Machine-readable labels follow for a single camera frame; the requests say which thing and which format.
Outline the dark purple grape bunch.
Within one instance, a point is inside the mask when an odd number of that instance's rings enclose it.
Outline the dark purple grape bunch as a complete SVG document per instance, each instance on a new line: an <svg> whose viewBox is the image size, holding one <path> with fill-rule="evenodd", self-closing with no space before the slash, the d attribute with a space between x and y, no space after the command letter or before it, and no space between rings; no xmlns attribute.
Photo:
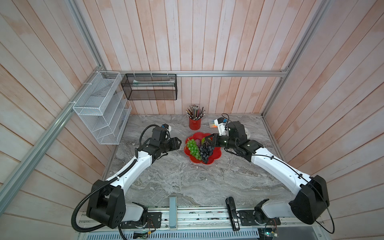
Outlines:
<svg viewBox="0 0 384 240"><path fill-rule="evenodd" d="M213 154L214 152L214 147L209 146L207 143L204 143L200 147L200 154L202 158L202 162L204 164L208 164L209 162L209 157Z"/></svg>

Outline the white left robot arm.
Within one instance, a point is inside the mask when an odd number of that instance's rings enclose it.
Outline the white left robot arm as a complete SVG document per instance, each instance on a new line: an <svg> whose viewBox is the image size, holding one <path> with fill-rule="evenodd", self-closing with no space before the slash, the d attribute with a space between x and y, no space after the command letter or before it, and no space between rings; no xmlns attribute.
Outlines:
<svg viewBox="0 0 384 240"><path fill-rule="evenodd" d="M102 227L114 229L124 222L142 220L145 207L138 203L127 204L125 194L144 170L181 146L179 138L171 137L172 128L168 124L149 125L145 130L151 127L152 136L142 142L144 135L141 134L140 145L135 149L133 158L116 174L105 181L98 180L92 186L86 215Z"/></svg>

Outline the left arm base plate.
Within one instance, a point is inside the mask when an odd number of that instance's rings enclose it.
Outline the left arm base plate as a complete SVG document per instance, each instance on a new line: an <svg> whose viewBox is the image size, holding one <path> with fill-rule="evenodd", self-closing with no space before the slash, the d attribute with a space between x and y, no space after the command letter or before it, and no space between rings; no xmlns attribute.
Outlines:
<svg viewBox="0 0 384 240"><path fill-rule="evenodd" d="M137 222L128 221L121 224L122 229L159 229L162 223L161 212L144 213Z"/></svg>

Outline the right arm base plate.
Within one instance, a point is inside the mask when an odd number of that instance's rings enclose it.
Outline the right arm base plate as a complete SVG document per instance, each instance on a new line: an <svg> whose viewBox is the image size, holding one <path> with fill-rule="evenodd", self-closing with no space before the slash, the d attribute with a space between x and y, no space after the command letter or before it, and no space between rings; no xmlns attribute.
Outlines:
<svg viewBox="0 0 384 240"><path fill-rule="evenodd" d="M280 218L267 219L260 218L255 210L241 210L237 213L241 225L246 226L279 226L281 225Z"/></svg>

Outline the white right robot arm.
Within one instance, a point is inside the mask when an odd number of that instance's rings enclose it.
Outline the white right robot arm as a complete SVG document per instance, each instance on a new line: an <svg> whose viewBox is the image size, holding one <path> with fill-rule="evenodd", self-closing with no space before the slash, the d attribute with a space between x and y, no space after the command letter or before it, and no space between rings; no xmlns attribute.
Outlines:
<svg viewBox="0 0 384 240"><path fill-rule="evenodd" d="M261 143L248 138L246 128L239 121L231 122L221 117L214 120L218 132L209 136L208 143L248 162L261 167L279 180L293 196L284 200L264 199L254 208L258 225L280 217L296 217L311 225L329 210L330 201L327 183L319 175L305 174L273 155Z"/></svg>

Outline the green grape bunch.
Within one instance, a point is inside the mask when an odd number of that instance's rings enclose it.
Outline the green grape bunch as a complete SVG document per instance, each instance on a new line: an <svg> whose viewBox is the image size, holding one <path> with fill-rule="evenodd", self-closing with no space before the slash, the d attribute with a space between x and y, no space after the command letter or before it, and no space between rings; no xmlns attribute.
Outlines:
<svg viewBox="0 0 384 240"><path fill-rule="evenodd" d="M190 155L193 156L196 160L201 161L200 149L197 145L195 139L189 139L186 143L188 150L190 151Z"/></svg>

